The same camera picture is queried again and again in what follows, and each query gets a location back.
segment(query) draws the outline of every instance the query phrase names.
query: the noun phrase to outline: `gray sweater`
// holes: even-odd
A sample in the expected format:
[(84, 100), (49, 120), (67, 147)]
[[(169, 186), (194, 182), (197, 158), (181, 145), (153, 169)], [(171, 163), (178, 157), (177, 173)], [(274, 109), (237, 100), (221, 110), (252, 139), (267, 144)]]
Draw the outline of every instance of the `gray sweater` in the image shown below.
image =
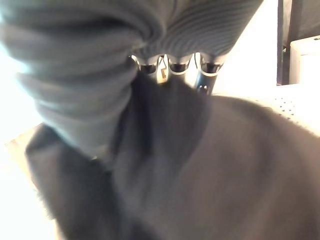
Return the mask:
[(1, 0), (0, 44), (44, 122), (104, 156), (137, 74), (128, 58), (226, 54), (262, 0)]

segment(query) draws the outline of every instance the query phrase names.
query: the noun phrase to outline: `gray sleeve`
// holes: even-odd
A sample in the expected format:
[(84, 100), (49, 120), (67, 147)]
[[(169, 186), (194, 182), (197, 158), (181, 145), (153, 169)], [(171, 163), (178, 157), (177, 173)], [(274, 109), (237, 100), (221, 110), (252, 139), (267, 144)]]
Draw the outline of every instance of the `gray sleeve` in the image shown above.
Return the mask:
[(91, 156), (107, 149), (137, 74), (130, 52), (165, 32), (170, 6), (161, 5), (0, 0), (0, 47), (44, 122), (70, 145)]

